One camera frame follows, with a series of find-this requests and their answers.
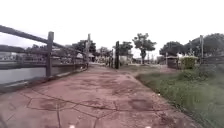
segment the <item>tree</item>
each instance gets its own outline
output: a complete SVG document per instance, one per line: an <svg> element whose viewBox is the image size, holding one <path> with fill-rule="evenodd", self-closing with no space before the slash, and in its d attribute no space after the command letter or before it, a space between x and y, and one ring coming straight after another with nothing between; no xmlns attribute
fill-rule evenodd
<svg viewBox="0 0 224 128"><path fill-rule="evenodd" d="M109 57L110 56L110 51L108 50L107 47L101 47L99 49L99 51L100 51L101 56L104 56L104 57Z"/></svg>
<svg viewBox="0 0 224 128"><path fill-rule="evenodd" d="M177 41L170 41L160 49L159 53L163 56L166 56L166 53L169 56L177 56L177 53L184 53L184 46Z"/></svg>
<svg viewBox="0 0 224 128"><path fill-rule="evenodd" d="M128 51L131 50L133 46L131 45L131 42L124 41L122 44L119 45L119 54L121 56L127 56Z"/></svg>
<svg viewBox="0 0 224 128"><path fill-rule="evenodd" d="M135 48L140 49L141 53L140 56L142 57L142 63L144 64L144 59L146 56L146 51L153 51L155 50L156 42L152 42L151 40L147 39L148 33L145 35L139 33L137 37L134 37L133 42L135 44Z"/></svg>
<svg viewBox="0 0 224 128"><path fill-rule="evenodd" d="M72 44L72 47L81 52L85 52L85 43L87 43L87 40L80 40L78 43ZM89 52L93 55L96 53L96 43L93 43L92 40L90 41Z"/></svg>
<svg viewBox="0 0 224 128"><path fill-rule="evenodd" d="M215 33L204 37L204 55L217 56L224 52L224 35ZM190 49L194 52L195 56L201 56L201 43L200 38L195 38L189 41L185 46L185 52L189 54Z"/></svg>

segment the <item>paved path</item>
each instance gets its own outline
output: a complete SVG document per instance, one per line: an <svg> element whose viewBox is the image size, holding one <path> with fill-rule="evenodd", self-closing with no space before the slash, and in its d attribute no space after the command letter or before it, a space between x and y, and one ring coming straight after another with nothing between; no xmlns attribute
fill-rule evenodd
<svg viewBox="0 0 224 128"><path fill-rule="evenodd" d="M196 128L132 76L105 67L2 94L0 114L3 128Z"/></svg>

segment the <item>fence rail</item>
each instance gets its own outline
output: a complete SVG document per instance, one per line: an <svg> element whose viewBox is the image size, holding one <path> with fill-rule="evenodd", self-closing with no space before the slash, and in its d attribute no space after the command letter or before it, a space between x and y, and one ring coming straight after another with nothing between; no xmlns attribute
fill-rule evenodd
<svg viewBox="0 0 224 128"><path fill-rule="evenodd" d="M54 40L54 32L48 33L48 38L44 39L38 36L34 36L22 31L15 30L13 28L5 27L0 25L0 32L38 41L47 45L45 50L24 50L23 48L12 48L12 47L4 47L0 46L0 52L10 52L10 53L23 53L26 55L39 55L42 56L41 60L33 60L31 56L31 60L0 60L0 70L8 70L8 69L18 69L18 68L34 68L34 67L44 67L46 68L46 77L49 78L52 76L52 67L79 67L86 66L86 54L79 50L75 50L72 48L64 47L58 43L55 43ZM57 47L64 51L62 54L54 53L53 46ZM82 54L83 58L78 58L77 54ZM53 61L55 59L60 61L61 59L71 59L68 60L69 63L66 64L55 64Z"/></svg>

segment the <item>cracked pavement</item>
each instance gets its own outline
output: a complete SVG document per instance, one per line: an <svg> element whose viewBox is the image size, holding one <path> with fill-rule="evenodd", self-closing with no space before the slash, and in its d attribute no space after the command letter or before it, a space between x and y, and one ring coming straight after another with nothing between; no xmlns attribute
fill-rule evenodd
<svg viewBox="0 0 224 128"><path fill-rule="evenodd" d="M3 128L198 128L133 76L105 67L0 95Z"/></svg>

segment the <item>pole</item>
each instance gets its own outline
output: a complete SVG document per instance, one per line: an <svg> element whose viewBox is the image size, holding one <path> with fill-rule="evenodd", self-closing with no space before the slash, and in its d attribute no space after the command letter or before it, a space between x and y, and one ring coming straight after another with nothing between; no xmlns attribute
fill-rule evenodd
<svg viewBox="0 0 224 128"><path fill-rule="evenodd" d="M116 42L115 68L119 69L119 41Z"/></svg>
<svg viewBox="0 0 224 128"><path fill-rule="evenodd" d="M48 33L48 40L47 40L47 59L46 59L46 77L51 77L52 71L52 61L51 61L51 52L52 52L52 45L54 41L54 32Z"/></svg>
<svg viewBox="0 0 224 128"><path fill-rule="evenodd" d="M204 57L204 39L202 35L200 35L200 43L201 43L201 63L202 63Z"/></svg>
<svg viewBox="0 0 224 128"><path fill-rule="evenodd" d="M86 64L87 64L87 68L89 66L89 46L90 46L90 34L88 34L88 40L87 40L87 44L86 44Z"/></svg>
<svg viewBox="0 0 224 128"><path fill-rule="evenodd" d="M149 64L149 52L148 52L148 64Z"/></svg>

